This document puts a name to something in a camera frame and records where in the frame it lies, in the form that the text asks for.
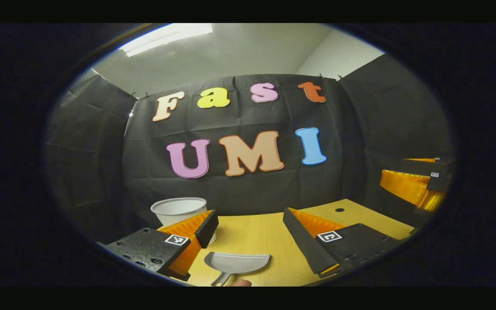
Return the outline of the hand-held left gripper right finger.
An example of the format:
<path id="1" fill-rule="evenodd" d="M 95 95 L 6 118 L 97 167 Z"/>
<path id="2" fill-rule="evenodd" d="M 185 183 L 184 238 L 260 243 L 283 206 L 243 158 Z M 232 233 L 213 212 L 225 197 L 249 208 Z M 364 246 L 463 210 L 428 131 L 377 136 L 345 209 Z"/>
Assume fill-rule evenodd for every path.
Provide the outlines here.
<path id="1" fill-rule="evenodd" d="M 360 269 L 405 241 L 363 223 L 343 226 L 293 208 L 284 208 L 283 223 L 312 272 L 321 278 Z"/>

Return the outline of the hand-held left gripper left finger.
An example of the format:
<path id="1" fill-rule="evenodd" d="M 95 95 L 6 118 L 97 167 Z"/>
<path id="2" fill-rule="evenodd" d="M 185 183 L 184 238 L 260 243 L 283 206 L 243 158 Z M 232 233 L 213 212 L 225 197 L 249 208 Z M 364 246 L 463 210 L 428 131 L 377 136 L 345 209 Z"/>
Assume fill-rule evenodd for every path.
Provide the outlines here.
<path id="1" fill-rule="evenodd" d="M 191 266 L 201 249 L 211 243 L 218 225 L 217 210 L 202 209 L 182 214 L 158 229 L 142 228 L 99 245 L 114 257 L 151 273 L 188 281 Z"/>

